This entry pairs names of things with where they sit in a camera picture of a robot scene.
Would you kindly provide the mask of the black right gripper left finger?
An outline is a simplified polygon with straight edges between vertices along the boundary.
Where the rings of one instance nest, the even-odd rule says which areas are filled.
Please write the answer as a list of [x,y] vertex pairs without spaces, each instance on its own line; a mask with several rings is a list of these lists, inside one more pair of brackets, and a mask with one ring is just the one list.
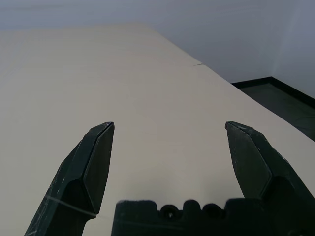
[[115,126],[91,128],[60,164],[25,234],[80,236],[100,212]]

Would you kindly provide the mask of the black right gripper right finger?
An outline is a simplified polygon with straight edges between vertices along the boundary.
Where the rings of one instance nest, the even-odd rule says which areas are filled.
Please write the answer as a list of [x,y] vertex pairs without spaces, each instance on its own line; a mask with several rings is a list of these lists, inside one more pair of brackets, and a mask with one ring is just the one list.
[[283,179],[299,198],[314,199],[289,162],[262,133],[234,121],[226,122],[225,129],[234,173],[246,198],[264,199],[273,192],[272,182]]

